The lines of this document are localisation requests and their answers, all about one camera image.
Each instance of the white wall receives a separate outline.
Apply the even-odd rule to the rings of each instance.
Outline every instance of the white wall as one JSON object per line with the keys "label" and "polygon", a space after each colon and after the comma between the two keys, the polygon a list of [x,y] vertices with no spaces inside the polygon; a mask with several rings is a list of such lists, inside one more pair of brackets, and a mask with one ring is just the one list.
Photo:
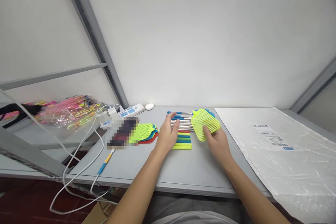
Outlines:
{"label": "white wall", "polygon": [[[0,82],[98,64],[71,0],[0,0]],[[115,104],[102,69],[8,90],[20,102],[77,94]]]}
{"label": "white wall", "polygon": [[290,108],[336,55],[336,0],[90,0],[130,104]]}
{"label": "white wall", "polygon": [[330,83],[300,115],[336,135],[336,80]]}

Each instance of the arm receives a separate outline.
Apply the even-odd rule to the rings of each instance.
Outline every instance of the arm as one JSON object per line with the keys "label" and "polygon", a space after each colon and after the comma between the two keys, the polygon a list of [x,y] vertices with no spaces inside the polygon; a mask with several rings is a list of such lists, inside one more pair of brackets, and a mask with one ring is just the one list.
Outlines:
{"label": "arm", "polygon": [[170,127],[170,120],[175,115],[176,112],[172,112],[166,116],[154,149],[111,214],[107,224],[142,223],[151,201],[162,163],[177,139],[180,120],[176,121],[173,130]]}
{"label": "arm", "polygon": [[289,224],[290,222],[262,194],[235,162],[225,132],[220,128],[211,134],[206,126],[203,126],[203,131],[211,153],[222,165],[253,223]]}

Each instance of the floor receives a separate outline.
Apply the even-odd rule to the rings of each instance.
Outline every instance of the floor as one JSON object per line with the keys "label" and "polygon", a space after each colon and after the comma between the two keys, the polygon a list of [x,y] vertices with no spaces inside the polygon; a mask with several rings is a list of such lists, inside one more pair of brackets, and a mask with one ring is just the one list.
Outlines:
{"label": "floor", "polygon": [[[19,178],[0,178],[0,192],[5,194],[0,198],[1,223],[43,223],[79,224],[90,213],[95,203],[66,215],[58,215],[49,211],[50,204],[62,188],[62,185],[53,181],[37,181]],[[83,192],[71,189],[78,195]],[[70,195],[65,190],[60,193],[54,209],[66,212],[84,206],[89,201]]]}

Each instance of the white plastic sheet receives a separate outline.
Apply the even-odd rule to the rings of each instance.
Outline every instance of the white plastic sheet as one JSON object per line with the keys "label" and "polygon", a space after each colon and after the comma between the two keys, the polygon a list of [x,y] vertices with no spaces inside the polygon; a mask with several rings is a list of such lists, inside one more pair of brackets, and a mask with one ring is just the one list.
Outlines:
{"label": "white plastic sheet", "polygon": [[276,108],[215,110],[290,215],[303,223],[336,223],[336,143]]}

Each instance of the white plug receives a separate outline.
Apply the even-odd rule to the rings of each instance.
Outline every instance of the white plug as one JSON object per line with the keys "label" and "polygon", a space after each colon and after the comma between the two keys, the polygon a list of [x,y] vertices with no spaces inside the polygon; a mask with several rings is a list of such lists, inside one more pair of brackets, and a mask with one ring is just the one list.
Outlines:
{"label": "white plug", "polygon": [[124,108],[120,105],[119,106],[119,112],[118,113],[122,113],[122,112],[124,112],[125,110],[124,110]]}
{"label": "white plug", "polygon": [[108,114],[109,114],[109,117],[112,118],[112,119],[118,119],[119,118],[118,112],[116,111],[116,109],[114,107],[111,107],[111,108],[108,109]]}

